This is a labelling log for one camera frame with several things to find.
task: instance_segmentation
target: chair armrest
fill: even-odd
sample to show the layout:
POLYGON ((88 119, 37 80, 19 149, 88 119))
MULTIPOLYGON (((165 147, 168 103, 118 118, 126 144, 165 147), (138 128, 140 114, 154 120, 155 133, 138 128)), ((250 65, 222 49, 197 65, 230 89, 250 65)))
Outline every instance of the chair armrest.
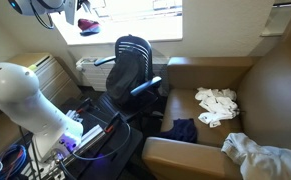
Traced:
POLYGON ((148 89, 149 87, 153 87, 155 85, 158 85, 160 82, 162 81, 162 78, 159 76, 154 77, 153 79, 139 85, 138 87, 136 87, 135 89, 133 89, 131 91, 132 96, 137 96, 139 95, 141 92, 144 92, 146 89, 148 89))
POLYGON ((116 59, 116 56, 109 56, 109 57, 106 57, 104 59, 98 59, 94 62, 94 66, 100 66, 102 64, 105 64, 107 62, 110 62, 110 61, 113 61, 116 59))
POLYGON ((157 179, 242 179, 220 148, 149 137, 142 159, 157 179))
POLYGON ((237 90, 259 57, 172 57, 167 65, 171 88, 237 90))

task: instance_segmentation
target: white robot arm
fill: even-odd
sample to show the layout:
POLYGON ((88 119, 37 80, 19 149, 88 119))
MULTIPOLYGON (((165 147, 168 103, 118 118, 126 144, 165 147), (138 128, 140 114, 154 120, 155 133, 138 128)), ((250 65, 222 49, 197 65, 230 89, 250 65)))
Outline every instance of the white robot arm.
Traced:
POLYGON ((78 0, 8 0, 10 5, 25 16, 38 16, 65 11, 66 21, 74 25, 78 0))
POLYGON ((41 163, 49 160, 52 151, 66 157, 81 143, 82 124, 45 98, 37 76, 26 67, 0 63, 0 110, 34 134, 31 146, 41 163))

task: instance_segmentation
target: dark blue cloth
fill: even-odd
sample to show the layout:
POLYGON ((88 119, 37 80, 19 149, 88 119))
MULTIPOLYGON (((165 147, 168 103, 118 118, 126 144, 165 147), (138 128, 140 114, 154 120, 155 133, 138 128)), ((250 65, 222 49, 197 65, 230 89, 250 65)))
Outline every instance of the dark blue cloth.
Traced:
POLYGON ((171 130, 160 132, 158 137, 196 143, 197 142, 197 129, 194 125, 194 120, 190 119, 177 119, 174 120, 174 126, 171 130))

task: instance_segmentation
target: window sill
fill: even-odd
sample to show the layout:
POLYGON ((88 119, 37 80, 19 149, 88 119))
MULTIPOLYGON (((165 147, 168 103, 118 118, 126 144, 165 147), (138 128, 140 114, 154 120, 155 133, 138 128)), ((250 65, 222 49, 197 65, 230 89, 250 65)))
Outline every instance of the window sill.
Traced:
POLYGON ((165 17, 128 22, 100 23, 101 32, 90 36, 81 36, 77 24, 72 26, 59 14, 51 14, 53 21, 65 39, 67 45, 95 45, 115 43, 128 34, 140 36, 149 41, 179 41, 183 38, 182 17, 165 17))

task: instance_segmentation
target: white fabric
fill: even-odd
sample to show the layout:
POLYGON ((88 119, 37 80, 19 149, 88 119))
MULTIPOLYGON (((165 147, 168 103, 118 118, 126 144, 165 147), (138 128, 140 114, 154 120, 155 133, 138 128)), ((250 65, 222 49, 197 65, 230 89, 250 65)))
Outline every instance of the white fabric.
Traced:
POLYGON ((205 124, 209 124, 211 128, 221 125, 220 120, 232 119, 238 113, 236 93, 230 89, 219 91, 218 89, 198 88, 195 99, 201 101, 200 106, 208 112, 204 112, 198 116, 198 119, 205 124))
POLYGON ((291 179, 291 150, 259 146, 244 133, 230 133, 222 147, 245 180, 291 179))

